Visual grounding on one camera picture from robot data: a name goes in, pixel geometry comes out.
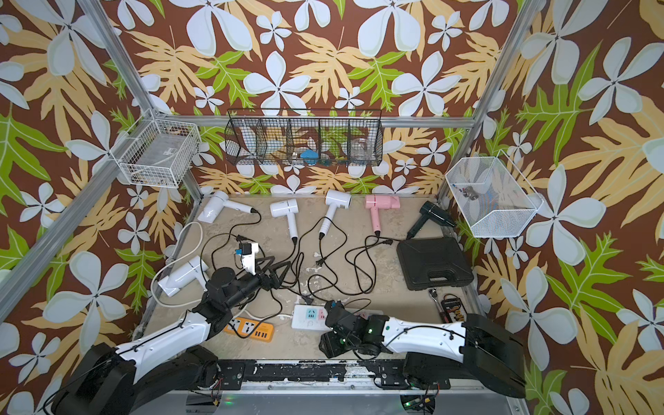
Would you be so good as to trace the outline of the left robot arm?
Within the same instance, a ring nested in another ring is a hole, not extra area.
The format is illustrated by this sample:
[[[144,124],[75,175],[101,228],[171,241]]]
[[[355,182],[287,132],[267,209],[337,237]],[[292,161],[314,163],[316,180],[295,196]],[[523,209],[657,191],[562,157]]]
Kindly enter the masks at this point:
[[[67,384],[44,408],[52,414],[129,414],[176,389],[205,387],[218,374],[218,358],[202,344],[221,333],[233,308],[260,289],[280,287],[287,260],[258,259],[254,273],[223,267],[206,283],[202,300],[176,323],[145,339],[86,352]]]

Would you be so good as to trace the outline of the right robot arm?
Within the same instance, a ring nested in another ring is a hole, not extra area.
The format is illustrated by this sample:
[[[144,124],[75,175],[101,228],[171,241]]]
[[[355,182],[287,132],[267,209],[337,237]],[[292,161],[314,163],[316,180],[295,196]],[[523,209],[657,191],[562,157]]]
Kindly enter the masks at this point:
[[[328,358],[352,352],[375,359],[379,354],[406,354],[404,376],[429,387],[454,377],[478,380],[511,398],[526,397],[524,345],[514,334],[485,316],[465,321],[412,323],[396,317],[363,318],[338,301],[328,301],[319,349]]]

